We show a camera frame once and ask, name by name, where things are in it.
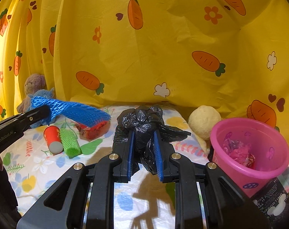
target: purple heart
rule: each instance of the purple heart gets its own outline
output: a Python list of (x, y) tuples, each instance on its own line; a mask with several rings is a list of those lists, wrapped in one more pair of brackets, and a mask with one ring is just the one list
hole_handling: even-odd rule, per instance
[(121, 21), (123, 18), (123, 14), (121, 14), (121, 13), (117, 13), (116, 16), (117, 16), (118, 21)]

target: red can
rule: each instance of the red can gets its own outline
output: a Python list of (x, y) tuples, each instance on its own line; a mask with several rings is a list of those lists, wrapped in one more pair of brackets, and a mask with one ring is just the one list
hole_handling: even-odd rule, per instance
[(63, 151), (63, 145), (61, 137), (59, 135), (58, 127), (56, 126), (47, 127), (44, 131), (44, 138), (51, 153), (58, 154)]

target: cream plush toy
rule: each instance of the cream plush toy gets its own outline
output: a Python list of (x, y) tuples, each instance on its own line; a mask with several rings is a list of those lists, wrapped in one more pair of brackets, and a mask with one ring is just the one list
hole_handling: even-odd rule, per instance
[(200, 106), (189, 116), (188, 125), (200, 137), (200, 139), (197, 137), (197, 140), (206, 153), (209, 153), (210, 149), (207, 148), (207, 144), (204, 144), (203, 141), (209, 141), (213, 126), (221, 120), (219, 112), (210, 106)]

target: metal screw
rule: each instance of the metal screw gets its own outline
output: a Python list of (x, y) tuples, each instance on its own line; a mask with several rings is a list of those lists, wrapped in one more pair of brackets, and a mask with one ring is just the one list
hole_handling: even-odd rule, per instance
[(109, 155), (109, 159), (110, 159), (110, 160), (116, 160), (118, 157), (119, 157), (119, 156), (118, 156), (118, 154), (116, 154), (116, 153), (113, 153), (113, 154), (110, 154), (110, 155)]
[(207, 166), (208, 166), (209, 169), (215, 169), (215, 168), (217, 168), (217, 165), (216, 165), (215, 163), (213, 163), (213, 162), (208, 163)]
[(83, 164), (81, 164), (81, 163), (76, 163), (76, 164), (74, 164), (73, 168), (74, 168), (75, 170), (82, 169), (82, 168), (83, 168)]
[(181, 158), (181, 155), (180, 155), (179, 153), (173, 153), (173, 154), (171, 155), (171, 157), (172, 157), (173, 159), (180, 159), (180, 158)]

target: pink plastic bin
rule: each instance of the pink plastic bin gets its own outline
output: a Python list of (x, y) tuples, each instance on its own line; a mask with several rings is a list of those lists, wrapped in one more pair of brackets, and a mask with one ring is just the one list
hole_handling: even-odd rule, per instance
[[(255, 156), (253, 169), (244, 167), (228, 156), (221, 145), (226, 138), (251, 144)], [(211, 131), (213, 162), (246, 193), (253, 196), (270, 179), (279, 176), (289, 164), (289, 147), (274, 128), (247, 118), (231, 118), (218, 122)]]

